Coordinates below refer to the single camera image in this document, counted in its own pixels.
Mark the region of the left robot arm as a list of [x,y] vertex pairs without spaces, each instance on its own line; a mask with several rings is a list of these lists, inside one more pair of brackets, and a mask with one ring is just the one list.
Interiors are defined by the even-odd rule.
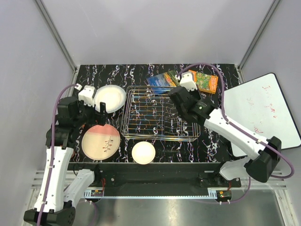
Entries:
[[89,186],[103,182],[98,166],[80,169],[70,185],[65,177],[76,140],[85,125],[106,122],[106,104],[88,106],[76,97],[57,100],[51,128],[46,134],[47,159],[40,193],[34,207],[24,213],[24,221],[33,226],[71,226],[76,206]]

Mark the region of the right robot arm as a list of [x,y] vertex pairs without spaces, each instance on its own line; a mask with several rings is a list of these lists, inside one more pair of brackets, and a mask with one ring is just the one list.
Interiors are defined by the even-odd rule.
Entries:
[[241,125],[235,125],[222,110],[211,102],[197,99],[194,92],[178,86],[168,93],[179,116],[187,122],[210,129],[241,149],[246,157],[223,163],[214,174],[214,182],[225,186],[230,180],[251,177],[265,183],[280,161],[281,140],[267,139]]

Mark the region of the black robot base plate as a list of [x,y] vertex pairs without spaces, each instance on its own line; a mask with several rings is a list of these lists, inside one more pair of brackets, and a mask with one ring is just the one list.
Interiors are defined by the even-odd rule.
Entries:
[[240,179],[228,182],[217,175],[218,163],[137,163],[71,162],[68,170],[96,171],[100,186],[105,180],[106,198],[146,198],[172,196],[203,196],[208,188],[240,188]]

